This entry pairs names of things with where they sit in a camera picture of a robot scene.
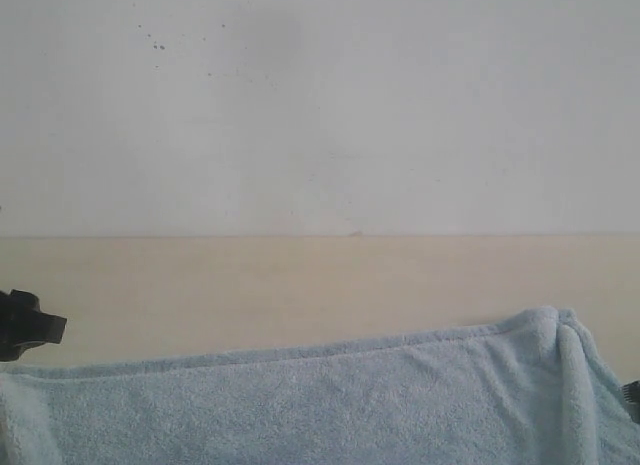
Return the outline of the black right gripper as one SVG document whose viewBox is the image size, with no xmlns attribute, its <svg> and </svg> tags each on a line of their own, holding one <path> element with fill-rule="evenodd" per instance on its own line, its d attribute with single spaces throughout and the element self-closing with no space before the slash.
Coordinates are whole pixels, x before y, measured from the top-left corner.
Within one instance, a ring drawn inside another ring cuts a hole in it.
<svg viewBox="0 0 640 465">
<path fill-rule="evenodd" d="M 625 384 L 621 392 L 632 420 L 640 424 L 640 381 Z"/>
</svg>

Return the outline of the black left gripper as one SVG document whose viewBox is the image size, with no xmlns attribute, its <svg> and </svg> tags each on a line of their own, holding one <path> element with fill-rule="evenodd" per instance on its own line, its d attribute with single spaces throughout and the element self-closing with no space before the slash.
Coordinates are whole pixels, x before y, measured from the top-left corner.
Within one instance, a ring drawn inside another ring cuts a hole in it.
<svg viewBox="0 0 640 465">
<path fill-rule="evenodd" d="M 15 289 L 2 291 L 1 361 L 17 361 L 26 350 L 43 344 L 60 344 L 66 325 L 65 317 L 41 313 L 36 295 Z"/>
</svg>

